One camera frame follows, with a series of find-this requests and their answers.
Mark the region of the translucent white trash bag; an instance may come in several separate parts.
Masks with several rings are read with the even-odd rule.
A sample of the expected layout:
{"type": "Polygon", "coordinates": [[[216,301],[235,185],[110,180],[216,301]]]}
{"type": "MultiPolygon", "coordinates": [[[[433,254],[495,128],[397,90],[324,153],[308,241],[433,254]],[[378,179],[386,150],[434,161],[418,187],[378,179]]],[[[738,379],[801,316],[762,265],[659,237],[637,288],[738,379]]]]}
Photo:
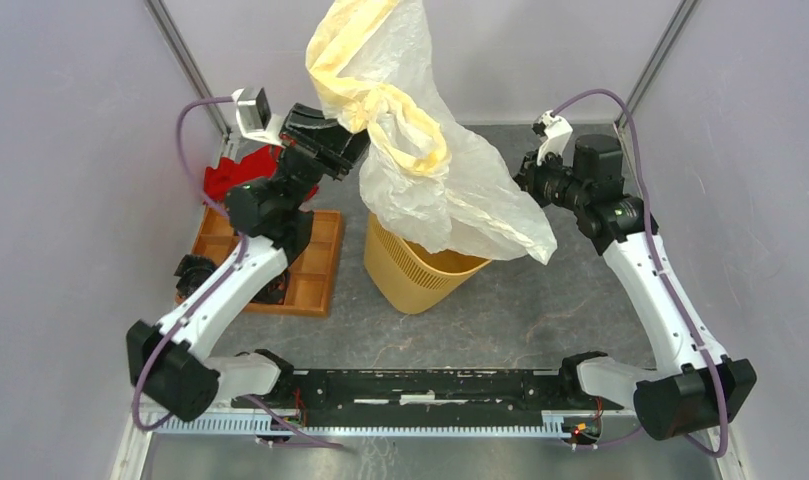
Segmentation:
{"type": "Polygon", "coordinates": [[[541,207],[441,98],[421,2],[334,2],[305,66],[325,117],[370,139],[359,191],[383,227],[431,253],[550,260],[558,243],[541,207]]]}

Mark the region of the yellow plastic trash bin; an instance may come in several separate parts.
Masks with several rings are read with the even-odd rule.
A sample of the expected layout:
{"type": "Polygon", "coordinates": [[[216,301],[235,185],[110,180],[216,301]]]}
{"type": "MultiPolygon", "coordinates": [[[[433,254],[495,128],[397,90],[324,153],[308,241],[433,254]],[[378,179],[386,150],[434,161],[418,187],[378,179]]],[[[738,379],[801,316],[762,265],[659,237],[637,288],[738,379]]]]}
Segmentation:
{"type": "Polygon", "coordinates": [[[364,267],[388,302],[405,314],[434,307],[491,261],[451,250],[430,253],[368,215],[364,267]]]}

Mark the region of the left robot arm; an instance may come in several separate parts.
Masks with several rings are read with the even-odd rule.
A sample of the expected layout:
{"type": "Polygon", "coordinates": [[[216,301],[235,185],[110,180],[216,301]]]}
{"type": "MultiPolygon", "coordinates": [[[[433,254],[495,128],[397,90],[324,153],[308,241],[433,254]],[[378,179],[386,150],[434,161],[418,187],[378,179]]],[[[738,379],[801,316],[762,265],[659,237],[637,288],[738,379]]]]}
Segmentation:
{"type": "Polygon", "coordinates": [[[143,422],[144,396],[166,409],[166,419],[185,422],[214,402],[246,395],[275,408],[292,399],[294,381],[272,357],[213,357],[211,351],[251,300],[306,249],[314,214],[301,206],[312,188],[325,175],[346,176],[370,144],[366,127],[344,127],[300,103],[279,116],[264,100],[238,101],[236,121],[244,138],[279,147],[278,165],[271,177],[241,183],[215,204],[239,236],[228,258],[155,324],[139,320],[128,330],[131,413],[142,431],[165,422],[143,422]]]}

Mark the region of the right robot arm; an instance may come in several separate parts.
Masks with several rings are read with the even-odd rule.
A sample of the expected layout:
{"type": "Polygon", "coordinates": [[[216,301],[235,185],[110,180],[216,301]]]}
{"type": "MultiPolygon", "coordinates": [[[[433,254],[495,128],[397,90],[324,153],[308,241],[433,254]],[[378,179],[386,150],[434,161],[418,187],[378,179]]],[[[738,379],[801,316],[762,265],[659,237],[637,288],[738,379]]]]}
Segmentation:
{"type": "Polygon", "coordinates": [[[626,407],[655,440],[726,431],[757,383],[755,369],[749,360],[729,356],[686,298],[654,218],[641,198],[624,190],[619,140],[580,136],[571,164],[562,156],[567,142],[565,135],[543,138],[515,179],[539,205],[574,214],[626,291],[655,367],[626,365],[603,352],[567,357],[557,382],[560,400],[582,408],[599,397],[626,407]]]}

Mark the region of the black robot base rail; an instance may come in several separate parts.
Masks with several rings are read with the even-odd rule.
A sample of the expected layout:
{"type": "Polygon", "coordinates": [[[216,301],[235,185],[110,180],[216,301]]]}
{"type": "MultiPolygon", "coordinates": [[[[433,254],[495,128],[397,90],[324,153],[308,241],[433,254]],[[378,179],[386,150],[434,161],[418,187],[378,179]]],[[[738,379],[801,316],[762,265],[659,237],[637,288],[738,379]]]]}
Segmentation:
{"type": "Polygon", "coordinates": [[[569,385],[556,370],[296,370],[263,396],[307,427],[536,426],[541,414],[620,406],[569,385]]]}

